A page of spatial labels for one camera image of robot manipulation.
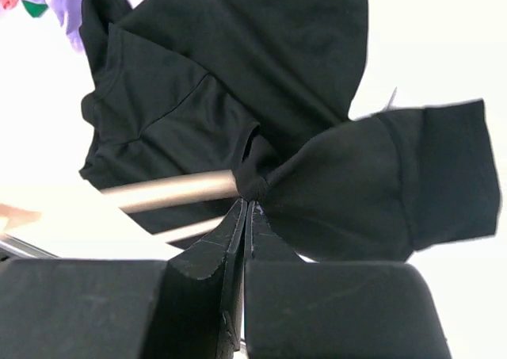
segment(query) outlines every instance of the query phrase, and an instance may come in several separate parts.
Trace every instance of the silver bar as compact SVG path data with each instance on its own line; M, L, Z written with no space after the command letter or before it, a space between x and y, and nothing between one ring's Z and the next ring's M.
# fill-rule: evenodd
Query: silver bar
M146 181L102 193L126 213L238 196L229 170Z
M224 216L205 220L204 222L190 224L188 226L174 228L159 234L153 235L154 239L164 243L178 242L183 239L193 238L194 236L204 235L213 231L222 223Z
M57 258L45 250L32 246L9 235L0 237L0 249L18 258Z

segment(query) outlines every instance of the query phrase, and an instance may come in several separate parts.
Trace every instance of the white wall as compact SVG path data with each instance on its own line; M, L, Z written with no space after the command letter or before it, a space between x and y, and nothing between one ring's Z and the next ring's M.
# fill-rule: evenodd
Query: white wall
M501 186L507 181L507 1L370 0L368 69L351 116L484 97ZM91 130L80 101L93 89L56 19L0 13L0 182L77 176ZM454 357L507 357L507 232L415 254Z

